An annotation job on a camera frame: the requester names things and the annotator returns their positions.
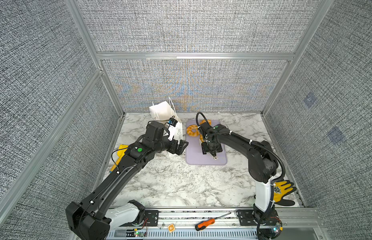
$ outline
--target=blue patch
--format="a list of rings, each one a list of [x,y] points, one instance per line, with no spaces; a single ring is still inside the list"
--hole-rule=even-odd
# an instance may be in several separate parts
[[[328,132],[328,137],[334,145],[337,145],[338,143],[345,140],[345,135],[341,132],[341,130],[339,130],[337,126],[330,129],[330,131]]]
[[[314,103],[317,101],[316,96],[314,96],[313,92],[309,92],[306,98],[304,99],[304,103],[308,109],[313,107]]]

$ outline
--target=purple cutting board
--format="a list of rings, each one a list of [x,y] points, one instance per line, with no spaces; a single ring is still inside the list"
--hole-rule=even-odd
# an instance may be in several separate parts
[[[211,120],[212,126],[218,123],[217,120]],[[187,121],[186,129],[193,124],[196,125],[195,119]],[[186,163],[189,165],[226,165],[226,150],[223,144],[221,144],[223,151],[217,153],[218,159],[214,159],[209,153],[203,155],[202,147],[199,144],[199,135],[198,137],[191,137],[186,132],[186,141],[189,142],[189,145],[186,147]]]

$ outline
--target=textured wall panel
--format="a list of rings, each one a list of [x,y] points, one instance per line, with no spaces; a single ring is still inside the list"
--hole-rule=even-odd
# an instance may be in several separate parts
[[[332,239],[372,239],[372,1],[335,1],[266,119]]]
[[[64,0],[0,1],[0,198],[94,70]]]
[[[104,60],[126,111],[261,111],[285,60]]]
[[[0,239],[62,240],[65,209],[89,194],[119,116],[98,80],[0,230]]]
[[[320,0],[78,0],[98,51],[294,52]]]

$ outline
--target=white paper bag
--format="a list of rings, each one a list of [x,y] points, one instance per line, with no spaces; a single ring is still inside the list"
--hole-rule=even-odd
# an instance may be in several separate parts
[[[149,107],[151,117],[154,120],[158,121],[158,120],[166,120],[166,119],[171,118],[172,116],[175,116],[175,119],[178,122],[175,126],[174,139],[178,141],[183,140],[182,121],[178,117],[177,112],[175,112],[174,103],[172,103],[172,100],[170,99],[170,97],[169,97],[169,102],[171,102],[173,108],[171,108],[170,104],[167,101],[161,102],[157,105],[154,105],[154,103],[152,103],[152,106]]]

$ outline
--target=marble tabletop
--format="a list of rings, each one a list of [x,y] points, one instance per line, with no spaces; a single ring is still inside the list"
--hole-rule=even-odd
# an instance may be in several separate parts
[[[185,123],[194,119],[195,115],[178,114],[183,123],[183,136]],[[233,132],[249,139],[271,143],[260,114],[205,115],[207,119],[218,120]],[[150,113],[127,113],[114,149],[118,149],[121,144],[128,145],[144,134],[150,120]],[[112,206],[121,206],[134,199],[146,207],[252,207],[255,201],[255,180],[249,174],[247,159],[228,146],[226,155],[225,166],[196,166],[188,165],[184,154],[170,156],[167,152],[159,153],[127,183]],[[110,160],[104,178],[108,176],[112,165]],[[294,194],[285,199],[294,200],[296,204],[293,207],[299,206]]]

